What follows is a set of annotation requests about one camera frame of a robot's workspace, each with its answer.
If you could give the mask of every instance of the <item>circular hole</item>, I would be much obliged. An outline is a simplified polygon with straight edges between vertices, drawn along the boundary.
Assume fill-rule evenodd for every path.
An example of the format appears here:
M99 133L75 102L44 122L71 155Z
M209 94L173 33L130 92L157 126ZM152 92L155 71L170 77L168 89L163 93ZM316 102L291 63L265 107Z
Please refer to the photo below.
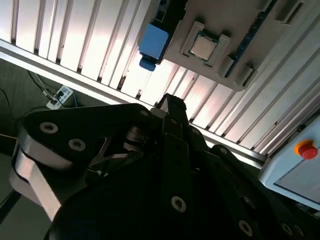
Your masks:
M229 184L228 184L228 182L225 180L225 179L222 179L222 184L225 186L225 187L227 187Z
M78 147L78 148L80 148L82 146L82 144L80 142L78 142L78 141L74 141L73 145Z
M246 230L247 232L249 231L248 226L247 226L247 225L245 225L245 224L243 225L243 229L244 229L244 230Z
M55 134L58 132L58 126L52 122L43 122L40 124L40 130L45 134Z
M52 125L45 125L44 129L52 131L54 127Z

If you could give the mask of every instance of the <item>electrical cable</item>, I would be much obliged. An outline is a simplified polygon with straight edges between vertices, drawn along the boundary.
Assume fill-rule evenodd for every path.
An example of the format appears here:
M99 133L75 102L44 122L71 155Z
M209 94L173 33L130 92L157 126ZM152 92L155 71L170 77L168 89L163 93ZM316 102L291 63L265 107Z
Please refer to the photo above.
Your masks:
M0 88L0 91L3 92L3 95L5 96L5 100L6 100L6 103L8 104L8 108L9 108L10 118L14 121L8 95L6 94L5 90L3 90L2 88Z
M61 98L61 96L58 96L56 99L58 100L58 102L65 108L65 109L68 109L69 107L66 107L61 101L60 101L60 99L59 98Z
M2 200L2 202L0 203L0 206L2 205L2 204L4 204L7 200L8 200L8 198L11 196L11 194L14 192L14 190L12 190L3 200Z
M49 101L55 101L54 98L43 88L41 87L35 80L35 78L31 75L30 71L27 71L30 78L32 79L33 83L42 91L46 93L46 97L49 99Z
M44 85L44 83L43 83L43 81L42 81L42 79L39 77L39 75L38 74L34 74L35 76L36 76L36 78L39 80L39 82L41 83L41 85L43 86L43 90L46 92L46 94L48 94L49 95L49 97L50 98L52 98L53 100L55 99L55 97L54 96L52 96L52 93L50 94L49 93L49 91L48 91L48 89L46 88L46 86Z
M77 99L76 99L76 94L75 94L75 90L73 90L73 97L74 97L74 105L77 108L78 104L77 104Z

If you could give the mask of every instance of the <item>floor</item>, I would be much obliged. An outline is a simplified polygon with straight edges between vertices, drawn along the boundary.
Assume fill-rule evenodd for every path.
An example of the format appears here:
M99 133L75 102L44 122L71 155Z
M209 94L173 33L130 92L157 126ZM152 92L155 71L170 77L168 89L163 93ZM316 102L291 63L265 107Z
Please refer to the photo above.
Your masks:
M52 93L56 93L61 87L61 84L50 79L45 77L42 79ZM48 99L34 84L27 70L3 59L0 59L0 89L5 91L12 110L11 117L6 97L0 91L0 134L15 137L17 135L16 121L13 119L21 117L33 108L46 106ZM81 92L75 92L75 97L78 107L106 104ZM74 107L74 98L70 97L64 105Z

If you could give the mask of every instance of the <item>metal bolt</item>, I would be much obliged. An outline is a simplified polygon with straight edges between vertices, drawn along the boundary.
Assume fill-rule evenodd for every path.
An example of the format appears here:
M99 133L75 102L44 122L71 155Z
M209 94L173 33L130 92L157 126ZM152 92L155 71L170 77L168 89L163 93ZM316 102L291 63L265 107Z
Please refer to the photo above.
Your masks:
M55 134L58 132L58 126L52 122L45 121L40 124L40 130L46 134Z
M199 134L200 134L199 130L198 130L198 129L196 129L196 128L192 129L192 132L194 132L194 133L195 133L195 134L197 134L197 135L199 135Z
M252 228L249 225L249 223L247 223L244 220L240 220L238 224L239 224L239 228L242 230L242 232L244 232L248 237L252 237L253 232L252 232Z
M184 213L187 210L185 201L179 196L173 196L171 198L172 207L180 213Z
M145 110L141 110L140 113L141 113L142 115L148 116L148 113L147 113Z
M81 139L71 139L69 141L69 147L72 149L72 150L75 150L75 151L78 151L78 152L81 152L83 150L86 149L86 144L84 141L82 141Z
M223 154L227 154L228 153L227 150L225 148L223 148L223 147L220 148L220 152L222 152Z
M248 204L250 207L252 207L253 209L256 209L256 206L252 203L252 201L247 198L247 197L243 197L243 200L245 201L246 204Z
M292 236L292 235L294 234L294 233L292 232L291 228L290 228L287 224L282 223L282 224L281 224L281 227L282 227L282 229L283 229L287 234L289 234L290 236Z
M301 230L301 228L299 226L294 225L294 228L302 237L305 236L304 232Z

